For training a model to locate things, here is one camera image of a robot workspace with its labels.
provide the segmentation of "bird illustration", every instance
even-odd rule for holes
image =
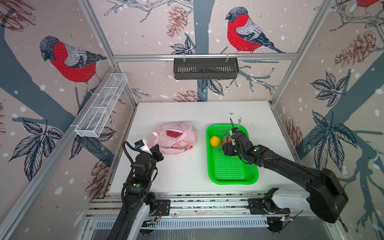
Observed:
[[[244,7],[231,9],[225,18],[228,20],[228,40],[232,46],[240,51],[269,48],[278,53],[284,53],[277,49],[274,44],[265,36],[263,30],[252,22],[248,11]]]
[[[107,59],[100,54],[86,51],[84,48],[72,47],[60,42],[53,36],[48,36],[41,41],[40,51],[44,61],[49,59],[66,79],[76,83],[87,83],[83,97],[86,93],[92,93],[88,90],[88,80],[93,75],[97,76],[98,64]]]
[[[349,1],[356,2],[350,10],[350,11],[352,11],[352,13],[350,15],[353,15],[353,12],[356,10],[357,7],[363,7],[363,8],[365,8],[365,14],[363,15],[363,17],[364,17],[365,15],[370,14],[370,13],[367,13],[367,7],[371,6],[374,3],[377,3],[379,0],[345,0],[341,3],[339,3],[339,5],[342,5],[342,4],[349,2]]]

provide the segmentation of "yellow fruit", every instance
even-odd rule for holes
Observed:
[[[211,144],[212,147],[218,147],[221,143],[221,140],[217,136],[213,136],[209,140],[209,143]]]

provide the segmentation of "green tray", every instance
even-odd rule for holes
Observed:
[[[235,125],[248,137],[247,130],[241,125]],[[259,172],[257,166],[247,165],[237,156],[225,156],[220,146],[212,147],[209,140],[212,136],[217,136],[223,140],[223,132],[228,133],[232,129],[231,124],[216,124],[207,128],[207,155],[208,155],[208,175],[216,184],[254,184]]]

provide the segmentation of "white table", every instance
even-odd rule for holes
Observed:
[[[127,141],[148,138],[157,126],[174,121],[188,121],[198,131],[197,144],[182,154],[164,155],[156,166],[159,174],[152,183],[151,191],[167,194],[245,193],[265,191],[272,187],[285,190],[301,190],[291,180],[258,167],[259,178],[252,185],[218,185],[208,176],[206,130],[213,124],[228,124],[232,118],[248,131],[254,145],[264,145],[275,153],[293,161],[291,152],[266,101],[247,102],[201,102],[201,103],[139,103]],[[127,150],[133,160],[138,152]],[[123,153],[114,175],[110,193],[120,194],[131,169]]]

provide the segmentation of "white wire basket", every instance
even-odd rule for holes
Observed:
[[[75,130],[80,137],[100,136],[127,82],[125,74],[111,74]]]

